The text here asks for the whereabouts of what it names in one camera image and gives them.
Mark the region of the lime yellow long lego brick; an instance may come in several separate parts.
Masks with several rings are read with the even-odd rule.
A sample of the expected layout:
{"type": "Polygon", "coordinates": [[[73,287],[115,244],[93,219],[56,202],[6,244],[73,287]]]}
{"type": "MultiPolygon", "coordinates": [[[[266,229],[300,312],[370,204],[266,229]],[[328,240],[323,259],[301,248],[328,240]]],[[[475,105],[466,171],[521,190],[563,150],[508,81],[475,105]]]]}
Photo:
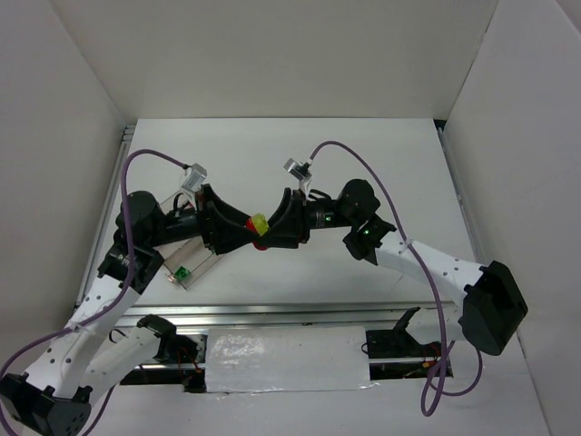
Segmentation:
{"type": "Polygon", "coordinates": [[[268,220],[262,213],[254,214],[250,218],[250,221],[252,228],[259,236],[263,236],[266,232],[270,230],[268,220]]]}

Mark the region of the green hollow lego brick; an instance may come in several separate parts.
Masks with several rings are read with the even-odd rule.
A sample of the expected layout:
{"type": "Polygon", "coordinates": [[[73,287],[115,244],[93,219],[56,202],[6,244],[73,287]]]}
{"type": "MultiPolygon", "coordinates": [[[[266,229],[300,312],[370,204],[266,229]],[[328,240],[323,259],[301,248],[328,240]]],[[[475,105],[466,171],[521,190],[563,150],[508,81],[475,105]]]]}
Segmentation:
{"type": "Polygon", "coordinates": [[[178,281],[181,282],[187,279],[190,276],[190,274],[191,272],[187,268],[180,266],[174,273],[174,276],[178,281]]]}

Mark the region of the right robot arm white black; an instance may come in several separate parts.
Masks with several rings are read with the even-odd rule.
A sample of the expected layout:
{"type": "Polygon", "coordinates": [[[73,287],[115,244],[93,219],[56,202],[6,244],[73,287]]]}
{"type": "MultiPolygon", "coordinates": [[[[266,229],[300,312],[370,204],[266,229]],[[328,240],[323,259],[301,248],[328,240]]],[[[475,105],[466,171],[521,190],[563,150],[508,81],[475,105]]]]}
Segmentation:
{"type": "Polygon", "coordinates": [[[438,291],[459,309],[461,339],[491,356],[500,355],[528,313],[512,272],[505,264],[463,261],[419,242],[407,242],[399,229],[382,220],[380,202],[361,179],[346,183],[336,199],[307,199],[287,189],[281,204],[261,226],[261,248],[296,249],[313,230],[346,227],[343,242],[358,261],[393,269],[438,291]]]}

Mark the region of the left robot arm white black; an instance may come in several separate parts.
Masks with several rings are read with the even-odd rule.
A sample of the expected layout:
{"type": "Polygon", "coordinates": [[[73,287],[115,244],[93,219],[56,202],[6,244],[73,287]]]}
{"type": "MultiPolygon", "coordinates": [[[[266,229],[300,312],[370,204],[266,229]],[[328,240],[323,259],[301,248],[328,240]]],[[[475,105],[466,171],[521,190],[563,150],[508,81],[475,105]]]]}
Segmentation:
{"type": "Polygon", "coordinates": [[[200,236],[216,254],[253,242],[251,217],[223,202],[205,184],[190,208],[165,212],[146,191],[122,193],[113,246],[93,289],[59,332],[38,340],[48,347],[23,373],[2,372],[1,401],[13,419],[41,435],[82,432],[94,404],[134,367],[154,360],[194,362],[197,342],[154,314],[140,319],[112,348],[101,346],[143,295],[164,259],[158,247],[200,236]]]}

